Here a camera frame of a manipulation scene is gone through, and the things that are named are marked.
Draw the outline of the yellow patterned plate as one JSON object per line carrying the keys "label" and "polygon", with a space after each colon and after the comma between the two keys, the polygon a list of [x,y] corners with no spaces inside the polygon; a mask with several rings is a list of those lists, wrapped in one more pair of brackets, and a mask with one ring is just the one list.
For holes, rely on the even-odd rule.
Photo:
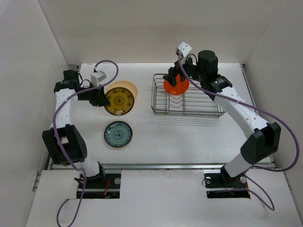
{"label": "yellow patterned plate", "polygon": [[110,105],[105,106],[105,110],[111,115],[116,116],[129,113],[135,102],[132,92],[124,87],[110,89],[106,93],[106,98],[110,102]]}

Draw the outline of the large beige plate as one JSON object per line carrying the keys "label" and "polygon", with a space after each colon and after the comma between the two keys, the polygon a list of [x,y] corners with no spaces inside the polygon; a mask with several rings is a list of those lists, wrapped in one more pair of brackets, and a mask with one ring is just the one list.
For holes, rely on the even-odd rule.
{"label": "large beige plate", "polygon": [[122,87],[122,88],[128,89],[133,94],[135,99],[138,96],[137,87],[132,82],[129,82],[129,81],[126,81],[126,80],[117,81],[117,82],[114,82],[114,83],[110,84],[107,87],[106,92],[108,92],[109,90],[114,89],[116,87]]}

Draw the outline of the orange plate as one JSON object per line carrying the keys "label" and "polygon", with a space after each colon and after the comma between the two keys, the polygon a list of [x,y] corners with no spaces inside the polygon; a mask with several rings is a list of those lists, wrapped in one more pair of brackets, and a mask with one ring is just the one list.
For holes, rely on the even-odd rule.
{"label": "orange plate", "polygon": [[171,95],[181,95],[185,93],[189,88],[189,81],[185,79],[183,82],[181,81],[180,75],[176,76],[177,85],[173,87],[168,81],[164,80],[163,86],[166,92]]}

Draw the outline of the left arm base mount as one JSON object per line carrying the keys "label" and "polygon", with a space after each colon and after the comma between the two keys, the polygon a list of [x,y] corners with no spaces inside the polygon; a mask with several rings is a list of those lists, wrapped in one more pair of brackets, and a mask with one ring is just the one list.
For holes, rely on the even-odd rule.
{"label": "left arm base mount", "polygon": [[106,171],[105,176],[87,179],[84,199],[119,199],[121,186],[121,171]]}

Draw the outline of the teal patterned plate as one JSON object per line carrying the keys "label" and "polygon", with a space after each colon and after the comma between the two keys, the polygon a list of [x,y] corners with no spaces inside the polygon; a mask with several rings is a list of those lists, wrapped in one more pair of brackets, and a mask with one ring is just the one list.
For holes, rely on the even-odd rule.
{"label": "teal patterned plate", "polygon": [[133,138],[131,126],[124,121],[110,123],[104,131],[105,142],[113,148],[123,148],[127,146]]}

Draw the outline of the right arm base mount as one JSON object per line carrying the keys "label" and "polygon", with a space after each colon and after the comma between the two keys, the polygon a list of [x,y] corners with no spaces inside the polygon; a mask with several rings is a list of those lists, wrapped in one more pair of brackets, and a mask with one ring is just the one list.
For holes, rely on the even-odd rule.
{"label": "right arm base mount", "polygon": [[202,185],[206,188],[208,199],[250,199],[247,178],[243,174],[224,182],[220,173],[206,172]]}

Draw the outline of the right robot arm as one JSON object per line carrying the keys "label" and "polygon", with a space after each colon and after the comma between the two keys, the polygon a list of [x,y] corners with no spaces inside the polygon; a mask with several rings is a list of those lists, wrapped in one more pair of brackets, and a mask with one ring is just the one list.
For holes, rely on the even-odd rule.
{"label": "right robot arm", "polygon": [[240,153],[220,169],[221,184],[231,186],[237,176],[278,150],[281,127],[260,117],[241,99],[232,83],[218,73],[218,58],[213,51],[200,51],[196,63],[190,58],[191,52],[184,48],[177,49],[176,54],[178,61],[163,78],[173,87],[177,85],[177,76],[181,81],[188,79],[194,86],[199,83],[197,88],[230,115],[247,139]]}

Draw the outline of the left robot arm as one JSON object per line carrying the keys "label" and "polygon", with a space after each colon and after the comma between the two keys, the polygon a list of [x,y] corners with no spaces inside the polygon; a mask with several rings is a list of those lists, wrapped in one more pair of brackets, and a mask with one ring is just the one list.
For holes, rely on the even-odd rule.
{"label": "left robot arm", "polygon": [[42,138],[49,155],[56,165],[69,166],[73,163],[77,169],[84,169],[88,180],[97,188],[106,183],[103,166],[88,154],[86,143],[74,125],[75,107],[78,101],[88,101],[92,106],[102,107],[110,104],[104,89],[85,90],[80,84],[81,76],[75,70],[65,70],[63,81],[55,84],[56,96],[55,123],[43,131]]}

